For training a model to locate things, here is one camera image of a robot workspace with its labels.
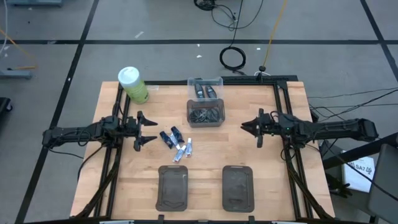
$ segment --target white lid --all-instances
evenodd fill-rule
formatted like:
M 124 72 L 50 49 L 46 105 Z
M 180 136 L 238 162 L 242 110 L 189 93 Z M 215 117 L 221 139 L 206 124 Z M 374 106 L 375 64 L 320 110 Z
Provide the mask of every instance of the white lid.
M 139 71 L 134 67 L 126 67 L 120 70 L 118 79 L 123 86 L 135 86 L 139 83 Z

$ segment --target plastic container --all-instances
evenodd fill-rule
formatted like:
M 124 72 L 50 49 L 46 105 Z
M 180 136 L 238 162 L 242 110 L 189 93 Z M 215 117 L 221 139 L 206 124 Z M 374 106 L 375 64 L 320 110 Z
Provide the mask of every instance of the plastic container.
M 211 87 L 214 93 L 208 93 Z M 221 77 L 211 80 L 188 79 L 187 120 L 193 128 L 218 127 L 225 120 L 224 86 Z
M 148 100 L 148 90 L 144 81 L 139 76 L 138 69 L 134 67 L 124 68 L 120 70 L 118 79 L 124 91 L 126 91 L 133 102 L 142 104 Z

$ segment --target wooden table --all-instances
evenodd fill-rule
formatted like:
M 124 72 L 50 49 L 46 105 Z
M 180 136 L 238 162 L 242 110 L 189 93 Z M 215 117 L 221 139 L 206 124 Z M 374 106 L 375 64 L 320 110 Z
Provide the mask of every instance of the wooden table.
M 111 114 L 118 83 L 104 82 L 93 121 Z M 307 96 L 302 82 L 288 82 L 293 114 L 310 120 Z M 187 86 L 148 86 L 150 98 L 143 105 L 132 103 L 130 116 L 142 110 L 146 118 L 158 126 L 143 127 L 145 136 L 170 133 L 178 127 L 184 139 L 193 139 L 193 156 L 182 158 L 180 165 L 188 168 L 188 208 L 184 212 L 158 212 L 155 209 L 158 191 L 158 168 L 173 165 L 175 149 L 168 149 L 158 138 L 141 148 L 133 149 L 134 138 L 124 141 L 119 169 L 113 219 L 156 220 L 164 214 L 166 220 L 294 220 L 292 197 L 285 162 L 280 158 L 282 140 L 279 136 L 264 136 L 261 149 L 252 135 L 240 128 L 242 122 L 254 119 L 259 108 L 276 110 L 271 86 L 224 86 L 226 121 L 218 128 L 191 128 L 187 123 Z M 87 146 L 85 157 L 99 147 L 98 142 Z M 71 215 L 76 215 L 96 192 L 101 176 L 105 150 L 91 158 L 81 171 Z M 308 188 L 320 205 L 334 215 L 323 171 L 320 153 L 314 148 L 302 149 L 302 159 Z M 249 166 L 254 176 L 255 209 L 252 213 L 233 213 L 221 204 L 221 173 L 226 165 Z M 301 191 L 298 189 L 302 216 L 305 216 Z M 103 200 L 104 214 L 108 193 Z

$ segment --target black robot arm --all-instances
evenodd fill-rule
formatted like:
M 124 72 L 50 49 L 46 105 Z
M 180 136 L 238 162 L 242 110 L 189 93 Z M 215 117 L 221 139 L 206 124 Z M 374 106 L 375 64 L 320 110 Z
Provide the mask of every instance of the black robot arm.
M 241 128 L 258 138 L 257 147 L 262 146 L 264 134 L 280 135 L 299 148 L 318 139 L 352 138 L 371 142 L 379 136 L 374 123 L 366 119 L 312 123 L 302 121 L 291 114 L 276 111 L 264 114 L 263 109 L 259 110 L 257 118 L 243 123 Z
M 135 137 L 134 149 L 140 151 L 141 146 L 156 138 L 141 136 L 141 125 L 155 126 L 157 123 L 146 119 L 141 111 L 138 111 L 137 119 L 130 116 L 125 123 L 117 116 L 107 116 L 86 127 L 48 129 L 43 133 L 42 144 L 51 149 L 67 142 L 77 142 L 80 146 L 89 141 L 117 144 L 116 139 L 119 137 Z

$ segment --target floor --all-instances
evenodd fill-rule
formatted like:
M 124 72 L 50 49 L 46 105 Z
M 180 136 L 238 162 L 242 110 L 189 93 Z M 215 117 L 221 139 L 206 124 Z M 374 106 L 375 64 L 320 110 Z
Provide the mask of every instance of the floor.
M 240 1 L 217 3 L 238 15 Z M 260 3 L 244 1 L 239 25 L 251 21 Z M 264 60 L 267 39 L 281 7 L 282 1 L 264 0 L 258 18 L 237 31 L 234 45 L 246 53 L 242 71 L 248 75 Z M 397 7 L 395 0 L 288 1 L 267 72 L 297 75 L 308 96 L 398 87 L 393 59 L 398 58 Z M 4 29 L 3 4 L 0 12 Z M 210 12 L 199 10 L 192 1 L 68 0 L 63 7 L 9 6 L 8 13 L 9 36 L 34 56 L 37 68 L 31 80 L 0 80 L 0 96 L 11 98 L 14 104 L 0 129 L 0 223 L 16 220 L 39 158 L 42 132 L 50 123 L 91 123 L 101 82 L 116 81 L 121 68 L 135 66 L 145 80 L 237 75 L 224 69 L 218 59 L 233 32 L 215 24 Z M 229 24 L 222 12 L 216 11 L 215 17 Z M 1 70 L 32 65 L 16 47 L 7 46 L 0 55 Z M 240 62 L 234 52 L 224 57 L 230 65 Z M 62 105 L 58 99 L 64 84 L 70 85 L 65 104 L 59 120 L 58 116 L 53 119 L 57 104 Z M 357 105 L 387 92 L 309 101 L 313 106 Z M 397 103 L 396 93 L 374 102 L 389 103 Z M 337 113 L 344 108 L 331 110 Z M 397 131 L 397 113 L 397 105 L 367 106 L 341 116 L 370 119 L 384 137 Z M 362 144 L 350 139 L 336 143 L 343 149 Z M 75 144 L 57 150 L 84 154 Z M 76 157 L 48 154 L 25 222 L 68 218 L 81 162 Z M 333 203 L 339 218 L 369 219 L 340 198 L 333 198 Z

